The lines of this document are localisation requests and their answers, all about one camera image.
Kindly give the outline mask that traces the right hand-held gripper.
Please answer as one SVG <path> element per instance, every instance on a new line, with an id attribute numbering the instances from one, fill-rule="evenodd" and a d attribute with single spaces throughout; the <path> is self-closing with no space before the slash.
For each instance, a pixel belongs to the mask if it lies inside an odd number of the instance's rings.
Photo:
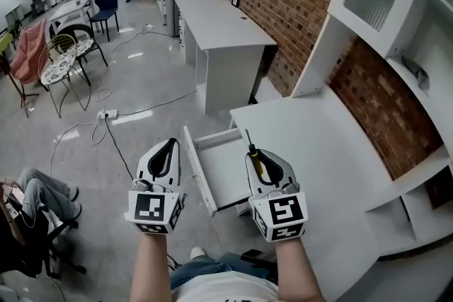
<path id="1" fill-rule="evenodd" d="M 252 158 L 245 156 L 252 196 L 248 203 L 253 220 L 269 243 L 300 238 L 306 222 L 306 199 L 296 181 L 292 166 L 270 151 L 260 150 L 259 174 Z"/>

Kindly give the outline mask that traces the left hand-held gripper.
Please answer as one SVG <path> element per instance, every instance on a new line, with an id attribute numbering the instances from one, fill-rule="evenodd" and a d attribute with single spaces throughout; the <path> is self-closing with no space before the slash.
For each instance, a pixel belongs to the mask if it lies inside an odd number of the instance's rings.
<path id="1" fill-rule="evenodd" d="M 185 208 L 180 177 L 179 141 L 167 139 L 153 146 L 139 160 L 125 219 L 142 233 L 172 234 Z"/>

